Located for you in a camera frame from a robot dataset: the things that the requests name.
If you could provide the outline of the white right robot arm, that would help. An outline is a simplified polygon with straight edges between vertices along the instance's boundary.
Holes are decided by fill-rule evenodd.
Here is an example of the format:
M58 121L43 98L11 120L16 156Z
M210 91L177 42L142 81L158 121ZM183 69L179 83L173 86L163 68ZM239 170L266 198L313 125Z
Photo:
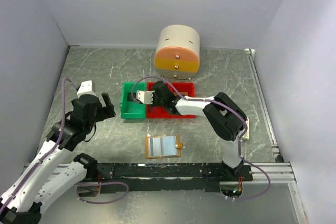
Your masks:
M152 85L153 103L171 115L194 115L207 118L209 124L224 140L223 176L230 181L241 174L241 139L247 132L247 116L242 109L225 93L220 92L208 98L195 98L181 95L164 81Z

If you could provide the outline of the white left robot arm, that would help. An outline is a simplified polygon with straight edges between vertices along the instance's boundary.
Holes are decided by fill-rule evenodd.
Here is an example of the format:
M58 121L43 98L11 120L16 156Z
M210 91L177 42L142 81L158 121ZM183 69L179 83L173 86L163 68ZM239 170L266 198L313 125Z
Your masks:
M39 223L46 210L70 187L97 178L97 160L82 153L56 177L58 165L76 146L96 130L96 124L115 117L114 106L107 93L104 100L90 91L72 100L73 110L64 113L53 125L39 153L20 178L1 195L1 223Z

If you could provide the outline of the tan leather card holder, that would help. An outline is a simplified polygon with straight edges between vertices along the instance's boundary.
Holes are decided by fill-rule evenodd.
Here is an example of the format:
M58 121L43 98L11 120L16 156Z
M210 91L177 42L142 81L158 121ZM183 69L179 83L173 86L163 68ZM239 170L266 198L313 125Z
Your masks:
M161 137L162 155L158 157L149 157L148 140L151 137ZM145 138L145 156L146 159L180 157L184 145L180 142L178 135L147 136Z

